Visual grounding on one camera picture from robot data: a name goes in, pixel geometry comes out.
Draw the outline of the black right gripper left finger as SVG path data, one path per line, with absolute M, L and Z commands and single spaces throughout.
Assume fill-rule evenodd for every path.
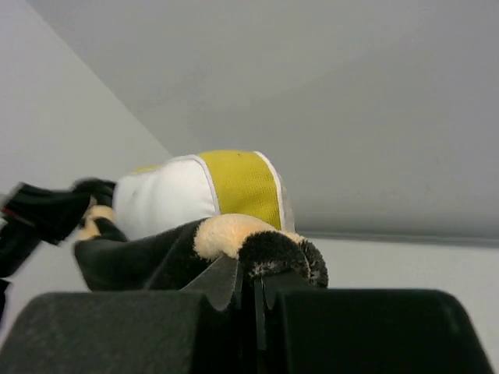
M 239 264 L 221 257 L 179 291 L 48 293 L 1 350 L 4 373 L 234 373 Z

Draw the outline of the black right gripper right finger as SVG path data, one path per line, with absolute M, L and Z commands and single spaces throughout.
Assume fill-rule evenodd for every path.
M 262 373 L 490 373 L 469 315 L 436 289 L 315 288 L 293 272 L 254 281 Z

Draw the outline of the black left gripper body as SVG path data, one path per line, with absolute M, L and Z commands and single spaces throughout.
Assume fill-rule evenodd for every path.
M 76 229 L 93 205 L 90 192 L 42 189 L 19 183 L 1 201 L 1 307 L 6 306 L 7 281 L 31 253 L 47 242 L 58 245 Z

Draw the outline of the black floral plush pillowcase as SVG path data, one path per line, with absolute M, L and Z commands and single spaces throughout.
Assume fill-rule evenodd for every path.
M 92 200 L 73 246 L 92 291 L 179 290 L 223 255 L 241 262 L 248 281 L 294 270 L 314 287 L 328 285 L 324 258 L 309 239 L 258 218 L 222 214 L 131 240 L 118 229 L 111 208 L 114 182 L 89 178 L 73 190 Z

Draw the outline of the cream contoured pillow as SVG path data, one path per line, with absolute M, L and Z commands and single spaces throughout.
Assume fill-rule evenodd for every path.
M 131 240 L 226 213 L 295 229 L 284 182 L 259 151 L 212 150 L 141 168 L 117 181 L 112 208 L 118 228 Z

